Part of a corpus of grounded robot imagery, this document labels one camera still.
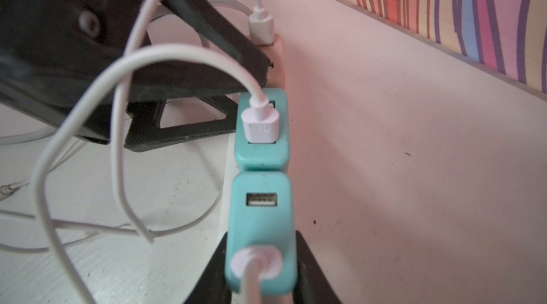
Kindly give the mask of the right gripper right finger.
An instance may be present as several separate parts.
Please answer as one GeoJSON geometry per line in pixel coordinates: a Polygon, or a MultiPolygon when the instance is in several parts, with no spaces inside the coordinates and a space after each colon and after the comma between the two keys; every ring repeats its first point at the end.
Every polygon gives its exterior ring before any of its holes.
{"type": "Polygon", "coordinates": [[[298,278],[292,293],[293,303],[341,304],[300,231],[296,231],[296,252],[298,278]]]}

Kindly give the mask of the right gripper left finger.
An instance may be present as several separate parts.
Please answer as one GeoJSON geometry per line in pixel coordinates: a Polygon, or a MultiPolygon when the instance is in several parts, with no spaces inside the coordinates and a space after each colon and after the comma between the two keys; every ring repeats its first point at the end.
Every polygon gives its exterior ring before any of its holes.
{"type": "Polygon", "coordinates": [[[228,233],[223,235],[184,304],[230,304],[232,302],[232,291],[225,279],[227,236],[228,233]]]}

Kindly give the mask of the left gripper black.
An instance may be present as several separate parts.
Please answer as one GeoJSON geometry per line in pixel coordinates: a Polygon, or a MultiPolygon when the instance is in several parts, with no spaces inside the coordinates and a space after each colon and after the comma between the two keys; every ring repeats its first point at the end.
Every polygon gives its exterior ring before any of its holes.
{"type": "MultiPolygon", "coordinates": [[[[91,83],[123,55],[143,0],[1,0],[1,102],[60,127],[91,83]]],[[[232,133],[242,92],[220,70],[177,61],[135,72],[125,147],[145,152],[232,133]],[[224,119],[160,127],[165,103],[195,97],[224,119]]]]}

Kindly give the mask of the teal usb charger end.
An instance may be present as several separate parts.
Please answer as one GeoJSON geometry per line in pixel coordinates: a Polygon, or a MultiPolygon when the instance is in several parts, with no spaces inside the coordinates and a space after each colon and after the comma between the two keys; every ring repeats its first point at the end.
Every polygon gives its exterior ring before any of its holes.
{"type": "Polygon", "coordinates": [[[273,264],[260,275],[262,294],[291,293],[297,280],[291,180],[284,172],[241,172],[232,182],[226,240],[224,274],[232,291],[241,288],[247,257],[264,247],[273,264]]]}

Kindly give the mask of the teal usb charger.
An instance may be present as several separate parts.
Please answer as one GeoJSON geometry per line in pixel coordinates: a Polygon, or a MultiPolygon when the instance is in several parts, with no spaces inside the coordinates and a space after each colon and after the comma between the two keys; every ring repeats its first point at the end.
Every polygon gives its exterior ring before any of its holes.
{"type": "Polygon", "coordinates": [[[239,96],[234,157],[239,171],[286,172],[290,159],[289,106],[280,88],[265,88],[266,117],[260,120],[251,107],[252,96],[239,96]]]}

